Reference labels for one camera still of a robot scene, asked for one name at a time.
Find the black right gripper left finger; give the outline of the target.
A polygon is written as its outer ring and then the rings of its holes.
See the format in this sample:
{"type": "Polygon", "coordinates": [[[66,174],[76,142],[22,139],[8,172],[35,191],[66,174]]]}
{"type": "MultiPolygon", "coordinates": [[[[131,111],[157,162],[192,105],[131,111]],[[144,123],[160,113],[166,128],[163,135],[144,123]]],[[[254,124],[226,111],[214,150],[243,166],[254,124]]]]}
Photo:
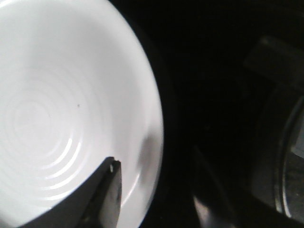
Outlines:
{"type": "Polygon", "coordinates": [[[84,214],[97,187],[108,176],[114,157],[107,157],[99,167],[63,201],[51,210],[23,225],[25,228],[74,228],[84,214]]]}

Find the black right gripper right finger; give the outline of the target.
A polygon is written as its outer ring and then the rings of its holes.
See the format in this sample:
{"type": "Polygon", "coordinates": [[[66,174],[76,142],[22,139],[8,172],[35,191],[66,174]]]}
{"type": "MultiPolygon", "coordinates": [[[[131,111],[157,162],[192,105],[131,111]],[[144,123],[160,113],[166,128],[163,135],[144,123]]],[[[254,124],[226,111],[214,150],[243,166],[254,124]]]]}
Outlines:
{"type": "Polygon", "coordinates": [[[122,170],[121,162],[113,161],[105,177],[102,188],[103,200],[99,213],[99,222],[102,228],[117,227],[122,199],[122,170]]]}

